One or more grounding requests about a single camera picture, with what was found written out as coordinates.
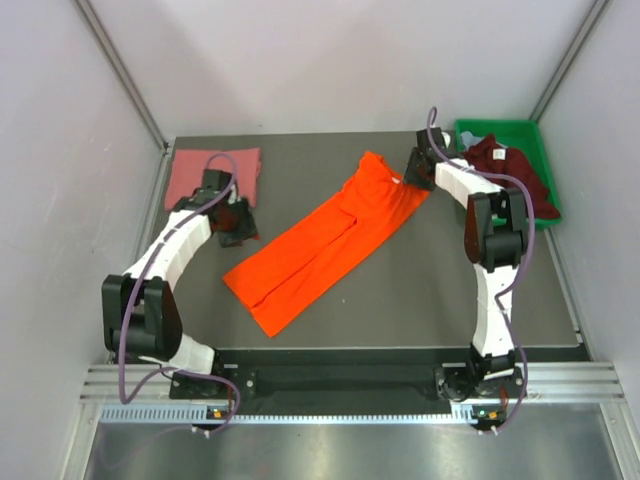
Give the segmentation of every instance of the gray table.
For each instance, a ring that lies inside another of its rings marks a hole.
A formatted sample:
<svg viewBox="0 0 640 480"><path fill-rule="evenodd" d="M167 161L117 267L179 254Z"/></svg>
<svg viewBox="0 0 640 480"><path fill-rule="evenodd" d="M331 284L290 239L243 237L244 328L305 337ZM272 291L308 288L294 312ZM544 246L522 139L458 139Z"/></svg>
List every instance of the gray table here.
<svg viewBox="0 0 640 480"><path fill-rule="evenodd" d="M274 338L268 338L222 276L338 191L365 150L404 172L412 132L184 137L176 149L260 147L254 216L259 241L222 250L205 244L176 288L185 330L221 348L460 347L476 321L476 281L463 250L463 215L434 192L409 221ZM167 214L157 212L157 234ZM543 235L514 296L513 324L528 346L576 345Z"/></svg>

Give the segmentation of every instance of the metal floor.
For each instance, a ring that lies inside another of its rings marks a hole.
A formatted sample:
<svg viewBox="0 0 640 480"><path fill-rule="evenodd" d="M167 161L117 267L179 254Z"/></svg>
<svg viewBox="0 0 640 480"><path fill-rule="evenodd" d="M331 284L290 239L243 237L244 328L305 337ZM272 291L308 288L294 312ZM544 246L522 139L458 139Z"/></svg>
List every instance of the metal floor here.
<svg viewBox="0 0 640 480"><path fill-rule="evenodd" d="M498 437L468 426L234 426L206 440L178 431L109 472L94 451L87 480L621 479L601 410L524 407ZM161 425L101 425L115 463Z"/></svg>
<svg viewBox="0 0 640 480"><path fill-rule="evenodd" d="M404 172L414 144L412 132L178 138L175 149L262 152L254 210L261 238L236 249L216 241L200 248L175 292L185 331L220 348L467 346L476 322L475 274L463 249L463 210L441 191L274 338L221 279L340 190L366 150ZM166 218L160 205L155 234ZM549 247L544 235L536 240L514 295L515 331L528 346L576 345Z"/></svg>

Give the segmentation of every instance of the white wall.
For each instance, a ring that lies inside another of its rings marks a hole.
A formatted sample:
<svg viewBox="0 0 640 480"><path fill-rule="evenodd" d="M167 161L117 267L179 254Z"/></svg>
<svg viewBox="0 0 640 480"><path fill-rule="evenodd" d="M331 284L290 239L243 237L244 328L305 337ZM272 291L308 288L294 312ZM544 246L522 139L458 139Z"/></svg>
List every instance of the white wall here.
<svg viewBox="0 0 640 480"><path fill-rule="evenodd" d="M611 2L541 122L556 229L590 344L613 360L640 425L640 3Z"/></svg>
<svg viewBox="0 0 640 480"><path fill-rule="evenodd" d="M0 60L0 476L50 479L160 156L72 2L5 2Z"/></svg>
<svg viewBox="0 0 640 480"><path fill-rule="evenodd" d="M591 0L93 0L168 136L531 113Z"/></svg>

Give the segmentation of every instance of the maroon garment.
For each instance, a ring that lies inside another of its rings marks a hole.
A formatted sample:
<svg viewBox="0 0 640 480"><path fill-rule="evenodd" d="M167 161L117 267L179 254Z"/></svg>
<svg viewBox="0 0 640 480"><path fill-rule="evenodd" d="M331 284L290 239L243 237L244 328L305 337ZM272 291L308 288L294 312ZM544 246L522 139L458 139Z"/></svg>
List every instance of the maroon garment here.
<svg viewBox="0 0 640 480"><path fill-rule="evenodd" d="M502 147L496 142L495 136L490 134L480 143L464 152L464 158L469 164L473 165L476 170L486 173L510 175L524 183L533 199L533 209L536 218L559 218L560 212L558 209L547 201L549 189L540 181L525 154L517 148L507 148L505 160L494 160L493 151L501 148ZM491 181L502 187L515 187L515 185L506 180Z"/></svg>

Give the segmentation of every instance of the black mounting bracket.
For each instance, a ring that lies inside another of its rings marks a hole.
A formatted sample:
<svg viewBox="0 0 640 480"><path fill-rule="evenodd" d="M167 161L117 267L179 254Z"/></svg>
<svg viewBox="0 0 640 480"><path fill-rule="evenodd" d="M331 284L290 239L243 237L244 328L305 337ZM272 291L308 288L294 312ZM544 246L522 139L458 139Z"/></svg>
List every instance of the black mounting bracket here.
<svg viewBox="0 0 640 480"><path fill-rule="evenodd" d="M478 350L471 345L469 357L466 361L467 376L476 385L480 385L485 378L495 372L504 372L515 369L516 352L510 350L506 355L494 357L492 355L480 355Z"/></svg>
<svg viewBox="0 0 640 480"><path fill-rule="evenodd" d="M503 395L506 398L517 398L523 385L522 371L513 367L513 373L508 376L479 380L478 373L467 366L437 367L434 371L438 395L450 402L467 400L492 399L494 403L473 406L471 425L480 431L491 431L502 425L507 419L506 406L502 404Z"/></svg>
<svg viewBox="0 0 640 480"><path fill-rule="evenodd" d="M438 148L450 158L457 158L457 152L447 150L442 129L432 128L431 134ZM442 160L431 147L426 130L416 132L417 147L411 149L411 156L404 172L404 183L433 191L436 188L436 164Z"/></svg>
<svg viewBox="0 0 640 480"><path fill-rule="evenodd" d="M494 226L494 215L505 219L505 225ZM464 249L472 263L479 263L489 273L497 267L517 267L528 242L527 210L520 189L469 195Z"/></svg>
<svg viewBox="0 0 640 480"><path fill-rule="evenodd" d="M118 351L122 318L135 280L109 275L102 283L102 319L107 350ZM160 277L145 280L135 300L127 334L127 350L136 356L169 360L182 340L182 321L169 283Z"/></svg>

